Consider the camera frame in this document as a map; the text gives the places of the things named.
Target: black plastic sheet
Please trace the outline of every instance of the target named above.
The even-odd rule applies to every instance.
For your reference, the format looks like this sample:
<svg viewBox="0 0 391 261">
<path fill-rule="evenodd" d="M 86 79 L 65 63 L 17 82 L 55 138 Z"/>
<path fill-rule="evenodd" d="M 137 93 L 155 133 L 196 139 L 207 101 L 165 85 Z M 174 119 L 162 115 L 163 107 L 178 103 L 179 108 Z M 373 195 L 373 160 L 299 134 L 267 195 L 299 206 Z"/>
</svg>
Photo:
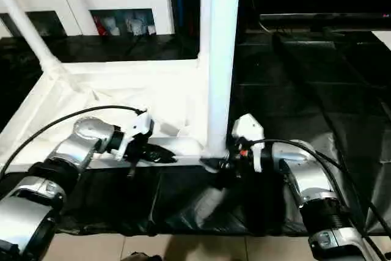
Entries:
<svg viewBox="0 0 391 261">
<path fill-rule="evenodd" d="M 52 50 L 64 61 L 80 59 L 83 53 L 88 59 L 98 51 L 110 52 L 101 39 L 89 40 L 94 45 L 78 53 L 66 51 L 80 47 L 72 38 Z M 107 46 L 126 52 L 119 39 L 113 42 Z M 144 49 L 135 46 L 131 52 L 147 59 L 147 48 L 153 45 L 157 59 L 167 57 L 165 52 L 170 58 L 195 57 L 191 42 L 179 49 L 173 44 L 146 40 Z M 111 58 L 109 53 L 99 61 Z M 390 60 L 390 51 L 369 32 L 246 36 L 235 51 L 230 125 L 249 112 L 263 125 L 267 138 L 308 141 L 344 164 L 360 193 L 372 199 L 386 221 L 391 220 Z M 331 169 L 355 220 L 370 234 L 383 234 L 350 184 Z M 279 174 L 222 179 L 224 175 L 201 167 L 143 167 L 133 179 L 127 173 L 88 170 L 70 197 L 59 230 L 78 235 L 306 234 Z M 8 175 L 0 183 L 0 196 L 21 176 Z"/>
</svg>

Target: tiled floor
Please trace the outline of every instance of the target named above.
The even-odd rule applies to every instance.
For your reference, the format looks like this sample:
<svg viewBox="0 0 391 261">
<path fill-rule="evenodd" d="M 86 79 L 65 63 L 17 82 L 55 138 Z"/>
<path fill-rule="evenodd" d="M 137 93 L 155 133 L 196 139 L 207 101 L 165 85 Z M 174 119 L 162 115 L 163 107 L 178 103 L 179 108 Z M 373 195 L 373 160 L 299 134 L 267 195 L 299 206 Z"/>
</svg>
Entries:
<svg viewBox="0 0 391 261">
<path fill-rule="evenodd" d="M 374 240 L 383 252 L 391 251 L 391 242 L 387 238 L 376 237 Z M 167 261 L 313 260 L 307 238 L 56 235 L 43 261 L 119 261 L 133 252 L 160 255 Z"/>
</svg>

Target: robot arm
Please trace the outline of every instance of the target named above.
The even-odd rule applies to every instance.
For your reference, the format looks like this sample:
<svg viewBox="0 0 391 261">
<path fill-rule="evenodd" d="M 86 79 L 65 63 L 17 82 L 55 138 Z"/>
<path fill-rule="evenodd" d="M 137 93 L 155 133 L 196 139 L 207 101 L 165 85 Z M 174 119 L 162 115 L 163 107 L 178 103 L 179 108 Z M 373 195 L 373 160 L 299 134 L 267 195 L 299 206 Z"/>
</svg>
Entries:
<svg viewBox="0 0 391 261">
<path fill-rule="evenodd" d="M 286 143 L 248 148 L 246 143 L 263 139 L 261 125 L 250 115 L 236 121 L 232 135 L 238 138 L 235 154 L 251 160 L 254 171 L 283 172 L 307 229 L 309 245 L 317 260 L 373 260 L 361 234 L 351 224 L 320 163 L 306 151 Z M 310 150 L 313 147 L 302 141 Z"/>
<path fill-rule="evenodd" d="M 0 201 L 0 260 L 40 260 L 49 246 L 60 211 L 94 153 L 125 150 L 132 155 L 147 142 L 153 121 L 139 115 L 130 135 L 100 119 L 79 119 L 72 134 L 44 162 L 35 163 Z"/>
</svg>

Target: white tube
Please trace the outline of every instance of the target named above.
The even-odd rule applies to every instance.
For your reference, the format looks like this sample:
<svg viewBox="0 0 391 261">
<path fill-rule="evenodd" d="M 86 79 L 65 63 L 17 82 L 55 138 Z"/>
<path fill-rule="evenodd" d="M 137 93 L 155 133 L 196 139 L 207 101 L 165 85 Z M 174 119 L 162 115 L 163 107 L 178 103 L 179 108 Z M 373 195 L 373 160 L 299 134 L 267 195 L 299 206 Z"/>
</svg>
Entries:
<svg viewBox="0 0 391 261">
<path fill-rule="evenodd" d="M 56 63 L 56 57 L 53 56 L 41 36 L 38 34 L 31 20 L 27 17 L 25 12 L 20 8 L 15 0 L 1 0 L 7 7 L 13 22 L 17 25 L 19 31 L 26 39 L 31 49 L 38 57 L 42 70 L 46 64 L 53 65 Z"/>
<path fill-rule="evenodd" d="M 224 156 L 226 153 L 238 2 L 211 0 L 207 137 L 207 149 L 211 156 Z"/>
</svg>

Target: glass cabinet door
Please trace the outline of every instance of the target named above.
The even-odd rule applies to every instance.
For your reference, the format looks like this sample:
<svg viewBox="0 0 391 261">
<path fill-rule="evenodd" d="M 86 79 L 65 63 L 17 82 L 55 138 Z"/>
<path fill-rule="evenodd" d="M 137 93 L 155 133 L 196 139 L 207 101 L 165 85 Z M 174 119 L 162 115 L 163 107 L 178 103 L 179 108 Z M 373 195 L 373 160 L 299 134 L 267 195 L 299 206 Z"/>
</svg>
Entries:
<svg viewBox="0 0 391 261">
<path fill-rule="evenodd" d="M 26 12 L 26 14 L 41 36 L 60 37 L 67 35 L 56 12 Z M 13 37 L 22 37 L 8 13 L 0 13 L 0 18 Z"/>
<path fill-rule="evenodd" d="M 99 35 L 152 35 L 156 33 L 152 9 L 90 11 Z"/>
</svg>

